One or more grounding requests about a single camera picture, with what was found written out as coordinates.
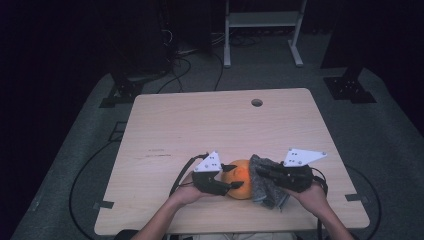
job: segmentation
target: human hand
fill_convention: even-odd
[[[325,196],[324,190],[317,182],[312,182],[310,188],[298,193],[289,189],[283,189],[285,192],[296,198],[300,204],[316,217],[320,217],[327,210],[331,210]]]
[[[192,172],[190,172],[170,198],[181,205],[187,205],[196,202],[202,197],[209,196],[216,195],[199,191],[193,184]]]

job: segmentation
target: forearm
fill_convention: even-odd
[[[169,198],[150,219],[150,221],[144,226],[132,240],[155,240],[162,239],[168,230],[169,225],[174,219],[177,211],[184,205],[173,201]]]
[[[328,233],[333,240],[353,240],[354,238],[346,229],[344,224],[337,217],[336,213],[332,209],[326,210],[325,212],[317,216],[322,224],[327,229]]]

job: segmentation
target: tabletop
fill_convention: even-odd
[[[330,205],[346,227],[367,227],[362,203],[346,199],[356,190],[318,107],[310,91],[299,88],[138,96],[103,199],[113,206],[100,209],[95,232],[115,235],[122,229],[141,229],[194,156],[217,151],[224,164],[253,154],[281,162],[290,148],[327,153],[310,166],[327,178]],[[316,218],[294,198],[280,211],[216,196],[182,208],[168,233],[315,228]]]

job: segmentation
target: gray cloth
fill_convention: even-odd
[[[278,163],[273,162],[268,158],[260,158],[257,155],[252,155],[249,162],[250,181],[252,183],[252,201],[262,206],[273,209],[278,207],[281,209],[290,197],[274,182],[257,174],[257,168],[263,168],[260,164],[267,166],[276,166]]]

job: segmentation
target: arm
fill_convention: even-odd
[[[353,240],[352,235],[337,217],[336,213],[328,204],[324,190],[314,182],[312,186],[304,192],[297,193],[284,189],[287,193],[295,197],[302,206],[319,218],[334,240]]]
[[[174,194],[165,201],[146,226],[144,226],[132,240],[162,239],[178,210],[202,197],[213,196],[200,192],[193,184],[190,184],[191,182],[192,178],[190,173],[182,182],[182,186],[178,187]]]

